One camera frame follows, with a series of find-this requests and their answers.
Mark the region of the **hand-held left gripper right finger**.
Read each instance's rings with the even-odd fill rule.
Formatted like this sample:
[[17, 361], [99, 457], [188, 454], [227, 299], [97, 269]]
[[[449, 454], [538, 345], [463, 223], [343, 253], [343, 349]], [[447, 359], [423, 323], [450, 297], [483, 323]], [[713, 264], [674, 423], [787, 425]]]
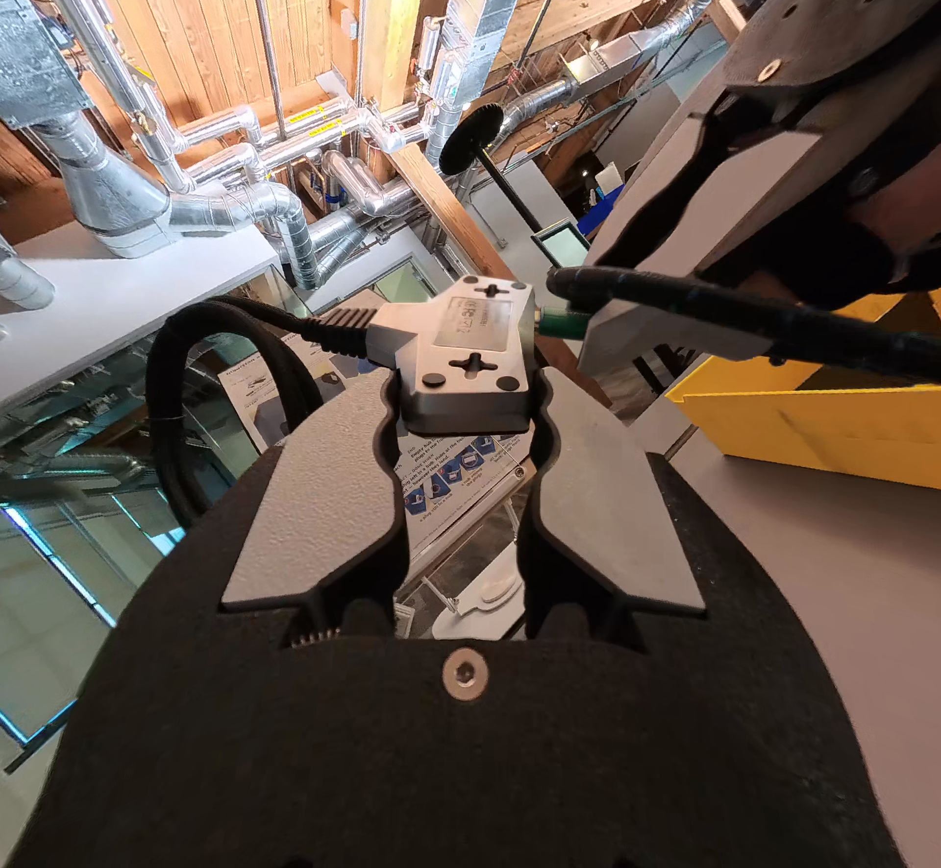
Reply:
[[532, 490], [522, 522], [528, 616], [580, 602], [700, 616], [706, 605], [646, 452], [556, 368], [534, 380]]

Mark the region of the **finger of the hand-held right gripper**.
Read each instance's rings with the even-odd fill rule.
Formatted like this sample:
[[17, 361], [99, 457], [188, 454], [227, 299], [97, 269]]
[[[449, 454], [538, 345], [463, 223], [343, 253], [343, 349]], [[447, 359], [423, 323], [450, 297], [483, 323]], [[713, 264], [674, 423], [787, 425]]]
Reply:
[[[818, 141], [815, 133], [782, 132], [732, 154], [695, 193], [667, 241], [639, 266], [628, 268], [693, 278], [718, 262], [809, 193], [806, 185], [798, 193], [798, 183], [804, 179], [799, 172]], [[687, 321], [654, 320], [653, 310], [636, 309], [627, 303], [604, 306], [589, 321], [579, 370], [599, 377], [656, 346], [649, 338], [651, 333], [673, 334], [692, 328]], [[698, 343], [696, 333], [690, 344], [671, 340], [658, 345], [695, 349]]]
[[695, 193], [744, 132], [745, 112], [723, 75], [707, 75], [680, 105], [620, 193], [588, 266], [637, 267], [677, 228]]

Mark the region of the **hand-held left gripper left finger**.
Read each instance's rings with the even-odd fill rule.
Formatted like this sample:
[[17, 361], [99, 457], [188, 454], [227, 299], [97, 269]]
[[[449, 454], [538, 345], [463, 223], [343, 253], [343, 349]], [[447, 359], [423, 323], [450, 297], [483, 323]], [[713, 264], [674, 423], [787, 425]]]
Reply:
[[361, 376], [288, 436], [222, 605], [342, 613], [371, 596], [391, 609], [406, 577], [397, 399], [397, 374]]

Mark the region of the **braided hdmi cable green plugs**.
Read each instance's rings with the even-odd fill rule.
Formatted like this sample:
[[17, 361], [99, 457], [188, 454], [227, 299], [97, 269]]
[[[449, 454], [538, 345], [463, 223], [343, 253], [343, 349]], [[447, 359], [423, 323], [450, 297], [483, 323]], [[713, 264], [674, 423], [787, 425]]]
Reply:
[[791, 305], [774, 298], [717, 287], [692, 278], [671, 277], [629, 268], [582, 266], [554, 268], [547, 288], [570, 303], [627, 303], [653, 310], [654, 320], [691, 323], [690, 331], [651, 333], [652, 344], [671, 340], [690, 344], [714, 357], [744, 361], [767, 357], [939, 385], [937, 338], [889, 332], [873, 322], [838, 313]]

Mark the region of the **yellow plastic bin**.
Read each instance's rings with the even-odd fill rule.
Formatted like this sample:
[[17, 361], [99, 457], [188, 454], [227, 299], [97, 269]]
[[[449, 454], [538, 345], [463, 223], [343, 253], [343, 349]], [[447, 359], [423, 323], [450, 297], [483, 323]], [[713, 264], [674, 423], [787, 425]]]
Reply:
[[937, 384], [711, 357], [666, 396], [723, 455], [940, 488]]

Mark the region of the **person's right hand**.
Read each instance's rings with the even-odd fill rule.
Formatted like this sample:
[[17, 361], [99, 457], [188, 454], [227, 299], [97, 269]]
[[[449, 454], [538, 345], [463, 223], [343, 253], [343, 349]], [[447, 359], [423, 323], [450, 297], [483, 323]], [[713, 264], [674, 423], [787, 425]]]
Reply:
[[940, 145], [853, 207], [859, 220], [939, 218]]

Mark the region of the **printed instruction sheet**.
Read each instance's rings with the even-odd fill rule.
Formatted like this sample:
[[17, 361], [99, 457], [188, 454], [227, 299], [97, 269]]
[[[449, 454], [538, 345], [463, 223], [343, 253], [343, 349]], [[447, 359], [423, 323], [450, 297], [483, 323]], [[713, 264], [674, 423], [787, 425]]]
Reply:
[[[350, 383], [376, 370], [367, 359], [335, 356], [296, 334], [283, 341], [312, 374], [325, 402]], [[258, 353], [218, 374], [234, 412], [259, 453], [288, 433], [271, 373]], [[516, 485], [524, 475], [531, 437], [525, 435], [425, 439], [398, 426], [396, 473], [404, 491], [410, 566], [417, 568], [446, 530], [468, 514], [505, 478]]]

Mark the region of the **white stand base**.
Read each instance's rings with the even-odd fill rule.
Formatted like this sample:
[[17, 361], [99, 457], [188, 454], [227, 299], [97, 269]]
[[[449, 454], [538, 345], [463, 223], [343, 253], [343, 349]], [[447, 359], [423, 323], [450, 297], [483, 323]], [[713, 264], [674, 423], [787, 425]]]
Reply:
[[453, 599], [431, 626], [431, 638], [498, 640], [521, 620], [524, 584], [517, 565], [517, 545], [504, 547]]

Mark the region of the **silver ventilation duct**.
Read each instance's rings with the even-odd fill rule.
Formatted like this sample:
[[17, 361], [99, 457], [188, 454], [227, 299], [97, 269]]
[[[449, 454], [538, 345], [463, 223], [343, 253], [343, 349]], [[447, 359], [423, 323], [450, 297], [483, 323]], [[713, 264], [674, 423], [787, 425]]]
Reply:
[[169, 191], [100, 139], [83, 86], [30, 0], [1, 0], [1, 116], [53, 155], [80, 225], [113, 254], [139, 259], [176, 242]]
[[383, 148], [415, 147], [428, 135], [427, 119], [402, 131], [396, 121], [384, 121], [364, 111], [336, 118], [318, 131], [300, 138], [295, 149], [309, 156], [321, 151], [320, 165], [327, 177], [338, 180], [349, 203], [312, 226], [307, 222], [300, 198], [277, 181], [257, 180], [216, 193], [194, 191], [170, 193], [169, 223], [186, 236], [211, 236], [239, 230], [265, 221], [274, 222], [282, 239], [296, 286], [315, 290], [323, 287], [359, 247], [370, 231], [370, 223], [400, 217], [417, 193], [406, 180], [385, 184], [377, 181], [359, 157], [347, 157], [331, 148], [344, 124], [358, 129], [367, 125]]

